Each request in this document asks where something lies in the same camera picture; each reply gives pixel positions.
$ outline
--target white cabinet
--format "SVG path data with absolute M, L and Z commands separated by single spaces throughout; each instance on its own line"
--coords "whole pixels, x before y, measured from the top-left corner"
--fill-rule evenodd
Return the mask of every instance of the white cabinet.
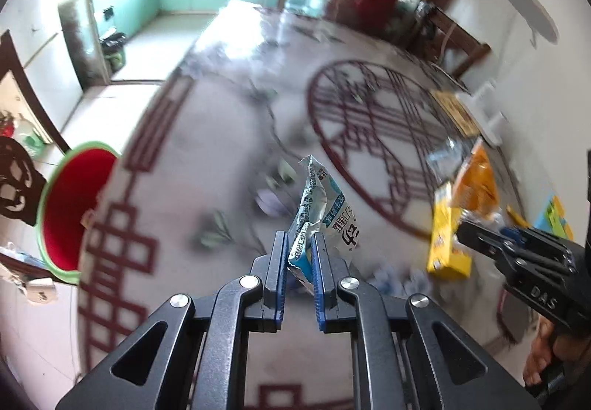
M 10 30 L 22 65 L 61 31 L 57 0 L 8 0 L 0 13 L 0 34 Z
M 63 129 L 82 98 L 82 88 L 61 32 L 35 56 L 25 74 L 53 124 Z

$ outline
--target triangular cutout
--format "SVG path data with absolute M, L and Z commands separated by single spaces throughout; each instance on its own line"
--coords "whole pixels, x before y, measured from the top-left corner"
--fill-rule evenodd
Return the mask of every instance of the triangular cutout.
M 434 323 L 433 332 L 454 384 L 461 385 L 484 375 L 486 367 L 444 325 Z
M 158 322 L 150 328 L 113 365 L 113 375 L 140 386 L 146 383 L 167 327 L 166 322 Z

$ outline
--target green rim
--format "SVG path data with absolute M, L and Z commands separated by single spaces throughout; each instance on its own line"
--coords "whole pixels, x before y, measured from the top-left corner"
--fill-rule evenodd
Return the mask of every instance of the green rim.
M 61 162 L 57 165 L 57 168 L 52 172 L 51 177 L 49 177 L 49 180 L 45 184 L 45 187 L 43 187 L 43 191 L 41 192 L 41 198 L 39 199 L 39 207 L 37 208 L 37 225 L 35 226 L 35 229 L 37 230 L 37 245 L 39 246 L 39 251 L 41 252 L 41 258 L 43 259 L 43 262 L 45 263 L 45 265 L 47 265 L 47 268 L 49 269 L 49 271 L 51 271 L 51 273 L 57 276 L 60 280 L 63 280 L 66 283 L 73 283 L 75 285 L 77 285 L 80 281 L 80 271 L 62 270 L 61 268 L 55 266 L 55 264 L 51 261 L 51 258 L 49 258 L 47 249 L 45 247 L 45 242 L 43 241 L 42 222 L 44 221 L 43 217 L 45 216 L 45 204 L 47 202 L 47 196 L 49 194 L 50 189 L 53 187 L 55 180 L 57 180 L 57 178 L 61 174 L 61 171 L 63 170 L 64 166 L 66 166 L 72 159 L 81 154 L 83 151 L 97 149 L 106 150 L 109 153 L 115 155 L 117 158 L 121 157 L 117 151 L 113 150 L 113 148 L 108 146 L 106 143 L 103 143 L 102 141 L 87 141 L 85 143 L 78 145 L 75 148 L 72 148 L 72 150 L 68 151 L 68 153 L 64 155 Z

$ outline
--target orange snack bag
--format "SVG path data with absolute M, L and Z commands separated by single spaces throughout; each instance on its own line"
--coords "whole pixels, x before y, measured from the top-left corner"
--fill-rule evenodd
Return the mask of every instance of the orange snack bag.
M 486 217 L 499 208 L 495 174 L 482 138 L 478 138 L 472 154 L 462 163 L 451 189 L 452 208 L 464 208 Z

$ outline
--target human hand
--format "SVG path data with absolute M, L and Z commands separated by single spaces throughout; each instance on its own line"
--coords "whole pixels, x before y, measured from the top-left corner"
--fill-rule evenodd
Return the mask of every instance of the human hand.
M 584 338 L 577 338 L 571 335 L 559 335 L 554 341 L 554 345 L 550 345 L 550 337 L 554 332 L 554 324 L 545 317 L 540 315 L 538 322 L 538 334 L 534 341 L 531 342 L 530 355 L 525 361 L 525 368 L 523 370 L 523 380 L 526 386 L 537 385 L 542 382 L 540 373 L 552 361 L 552 354 L 563 362 L 580 362 L 586 365 L 589 360 L 587 355 L 585 359 L 582 357 L 586 353 L 591 342 L 591 336 Z

